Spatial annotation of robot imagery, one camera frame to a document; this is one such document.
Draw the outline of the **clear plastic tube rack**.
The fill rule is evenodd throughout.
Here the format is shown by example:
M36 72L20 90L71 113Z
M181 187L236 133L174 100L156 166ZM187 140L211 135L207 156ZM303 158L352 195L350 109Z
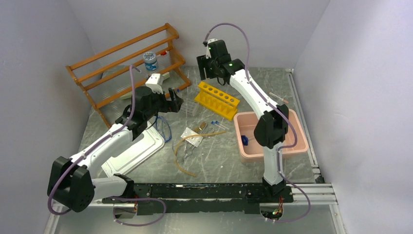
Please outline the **clear plastic tube rack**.
M196 116L198 109L200 107L193 98L188 97L183 91L178 90L178 96L183 100L180 111L178 113L184 114L185 116Z

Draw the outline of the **yellow test tube rack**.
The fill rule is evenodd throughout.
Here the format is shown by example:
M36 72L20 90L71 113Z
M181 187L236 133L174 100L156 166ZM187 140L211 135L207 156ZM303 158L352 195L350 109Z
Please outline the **yellow test tube rack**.
M237 98L203 81L198 84L198 88L199 93L194 98L197 103L228 119L229 121L233 120L234 116L238 112L237 107L240 103Z

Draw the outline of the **blue capped test tube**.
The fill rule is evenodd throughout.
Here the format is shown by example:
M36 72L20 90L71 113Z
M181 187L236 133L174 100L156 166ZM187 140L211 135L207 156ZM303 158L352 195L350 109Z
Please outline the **blue capped test tube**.
M211 123L214 124L214 125L217 125L217 126L220 127L220 128L227 129L225 126L221 125L221 124L220 124L219 122L217 122L217 121L212 121Z

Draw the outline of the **blue base graduated cylinder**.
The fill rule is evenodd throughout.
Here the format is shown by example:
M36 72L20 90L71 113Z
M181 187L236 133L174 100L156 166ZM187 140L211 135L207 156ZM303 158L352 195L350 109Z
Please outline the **blue base graduated cylinder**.
M247 137L246 135L241 135L241 141L243 146L248 146L251 141L255 140L254 137Z

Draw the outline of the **pink plastic bin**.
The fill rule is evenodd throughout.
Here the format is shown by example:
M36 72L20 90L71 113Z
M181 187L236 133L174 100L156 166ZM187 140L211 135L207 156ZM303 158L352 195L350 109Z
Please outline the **pink plastic bin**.
M291 158L301 153L306 153L309 144L301 126L297 113L289 109L289 121L292 123L297 136L294 137L291 128L288 128L287 135L285 136L285 145L291 145L294 140L297 139L297 144L292 148L286 148L282 150L282 157L284 159ZM240 159L242 163L252 163L263 161L263 148L256 141L253 140L248 146L243 146L241 141L241 135L246 135L247 137L254 137L254 129L258 123L257 116L254 112L242 112L237 113L234 116L234 126L238 142L238 147L240 151Z

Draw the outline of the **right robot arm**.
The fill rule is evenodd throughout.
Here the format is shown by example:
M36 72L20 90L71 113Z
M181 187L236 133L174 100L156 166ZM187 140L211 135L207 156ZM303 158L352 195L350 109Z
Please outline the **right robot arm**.
M278 105L255 82L240 59L232 59L223 40L204 41L205 55L197 62L201 79L222 78L246 100L257 116L254 138L263 148L263 196L276 201L286 186L282 177L282 147L288 132L288 108Z

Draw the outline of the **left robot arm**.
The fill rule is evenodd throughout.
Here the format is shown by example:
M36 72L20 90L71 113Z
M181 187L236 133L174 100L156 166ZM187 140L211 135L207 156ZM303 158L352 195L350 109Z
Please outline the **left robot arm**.
M92 145L77 154L58 157L52 164L47 206L50 213L79 213L92 201L104 198L127 203L135 195L134 181L116 173L108 178L94 178L96 170L109 158L122 154L148 127L148 121L159 113L180 111L183 99L169 88L170 99L164 93L140 86L115 124Z

